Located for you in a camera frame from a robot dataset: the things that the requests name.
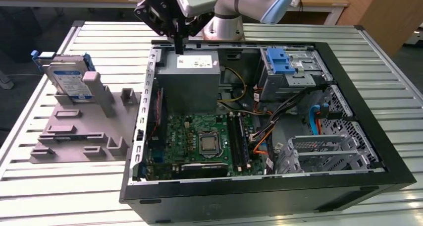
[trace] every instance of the power supply label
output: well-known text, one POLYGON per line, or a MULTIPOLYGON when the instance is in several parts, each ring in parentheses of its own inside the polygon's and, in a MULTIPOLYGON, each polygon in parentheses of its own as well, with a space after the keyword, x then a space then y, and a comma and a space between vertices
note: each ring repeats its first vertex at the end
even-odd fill
POLYGON ((177 68, 213 68, 211 55, 179 55, 177 68))

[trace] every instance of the yellow wire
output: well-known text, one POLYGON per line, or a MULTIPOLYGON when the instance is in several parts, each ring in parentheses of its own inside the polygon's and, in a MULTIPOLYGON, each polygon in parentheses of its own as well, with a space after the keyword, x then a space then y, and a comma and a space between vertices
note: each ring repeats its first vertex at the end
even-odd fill
POLYGON ((245 97, 245 95, 247 93, 247 86, 246 86, 245 79, 241 77, 241 75, 238 74, 238 72, 233 68, 226 67, 226 69, 229 69, 238 76, 241 81, 243 82, 245 91, 243 91, 243 94, 239 97, 237 97, 234 99, 229 99, 229 100, 218 100, 218 102, 234 102, 234 101, 238 101, 239 99, 242 99, 245 97))

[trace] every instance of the ram slot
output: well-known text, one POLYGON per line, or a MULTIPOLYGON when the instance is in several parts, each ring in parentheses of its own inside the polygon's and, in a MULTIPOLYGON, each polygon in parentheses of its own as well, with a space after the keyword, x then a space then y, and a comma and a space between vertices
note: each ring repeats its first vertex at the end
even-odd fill
POLYGON ((230 135, 230 147, 231 147, 231 155, 233 155, 233 166, 235 171, 242 171, 242 152, 239 147, 239 123, 237 121, 238 118, 233 114, 227 115, 227 128, 230 135))
POLYGON ((250 168, 250 153, 249 153, 249 143, 247 143, 247 133, 245 133, 245 123, 243 123, 243 117, 241 116, 241 113, 238 114, 238 128, 241 132, 241 138, 239 138, 239 147, 241 147, 241 153, 242 153, 242 162, 243 166, 246 168, 250 168))

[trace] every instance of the table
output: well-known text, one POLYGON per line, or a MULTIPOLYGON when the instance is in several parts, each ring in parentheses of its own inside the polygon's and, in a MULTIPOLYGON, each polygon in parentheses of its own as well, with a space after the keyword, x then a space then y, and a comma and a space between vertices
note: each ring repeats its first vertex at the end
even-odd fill
MULTIPOLYGON (((135 8, 138 1, 142 0, 0 0, 0 6, 135 8)), ((330 13, 325 24, 335 25, 349 5, 347 0, 303 0, 303 11, 330 13)), ((289 11, 298 11, 298 7, 290 6, 289 11)))
MULTIPOLYGON (((246 24, 245 31, 247 40, 330 44, 418 183, 378 195, 343 212, 197 225, 422 225, 418 210, 423 208, 423 97, 367 33, 353 26, 263 24, 246 24)), ((123 87, 143 91, 153 39, 165 38, 143 23, 86 22, 71 28, 59 53, 89 52, 102 82, 113 91, 123 87)), ((143 225, 130 207, 118 202, 125 162, 29 162, 57 104, 54 93, 55 87, 45 76, 0 149, 0 221, 13 220, 6 222, 11 225, 143 225)))

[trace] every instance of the green circuit board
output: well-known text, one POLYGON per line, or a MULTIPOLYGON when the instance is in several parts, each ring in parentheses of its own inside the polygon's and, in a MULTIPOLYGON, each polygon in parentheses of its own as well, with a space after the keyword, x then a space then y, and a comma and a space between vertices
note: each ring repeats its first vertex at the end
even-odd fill
MULTIPOLYGON (((253 133, 253 118, 250 115, 243 117, 243 131, 253 133)), ((261 158, 251 161, 251 168, 243 171, 234 170, 231 156, 231 142, 227 127, 227 115, 170 115, 167 120, 167 140, 165 149, 165 161, 154 164, 155 179, 171 179, 169 171, 170 164, 190 163, 225 163, 229 164, 229 176, 257 175, 263 172, 261 158), (218 136, 219 153, 206 155, 201 151, 202 136, 218 136)))

